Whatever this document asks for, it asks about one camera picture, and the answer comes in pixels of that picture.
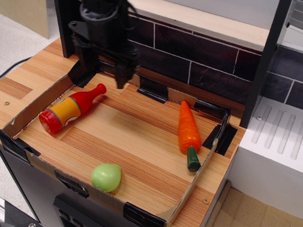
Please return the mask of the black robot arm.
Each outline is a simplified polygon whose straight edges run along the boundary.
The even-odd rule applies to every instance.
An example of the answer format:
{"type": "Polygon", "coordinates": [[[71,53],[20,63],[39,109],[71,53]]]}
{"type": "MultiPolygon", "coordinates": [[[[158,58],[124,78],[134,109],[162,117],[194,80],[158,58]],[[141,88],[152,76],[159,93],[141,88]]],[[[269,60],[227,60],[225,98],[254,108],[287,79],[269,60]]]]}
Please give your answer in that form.
{"type": "Polygon", "coordinates": [[[128,40],[127,0],[81,0],[82,21],[71,21],[72,43],[77,63],[69,72],[73,83],[85,86],[100,70],[114,75],[116,86],[122,89],[132,79],[139,63],[139,52],[128,40]]]}

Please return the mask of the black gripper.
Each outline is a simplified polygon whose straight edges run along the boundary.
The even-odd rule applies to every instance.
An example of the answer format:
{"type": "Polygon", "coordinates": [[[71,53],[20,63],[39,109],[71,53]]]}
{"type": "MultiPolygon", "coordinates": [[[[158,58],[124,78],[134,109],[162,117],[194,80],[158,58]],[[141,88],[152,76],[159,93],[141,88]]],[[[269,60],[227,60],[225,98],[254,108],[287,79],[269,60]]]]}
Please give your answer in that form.
{"type": "Polygon", "coordinates": [[[119,16],[102,18],[84,16],[84,21],[71,21],[73,43],[81,47],[79,83],[88,83],[96,72],[98,52],[116,61],[115,80],[118,89],[132,79],[138,67],[139,53],[128,41],[124,20],[119,16]]]}

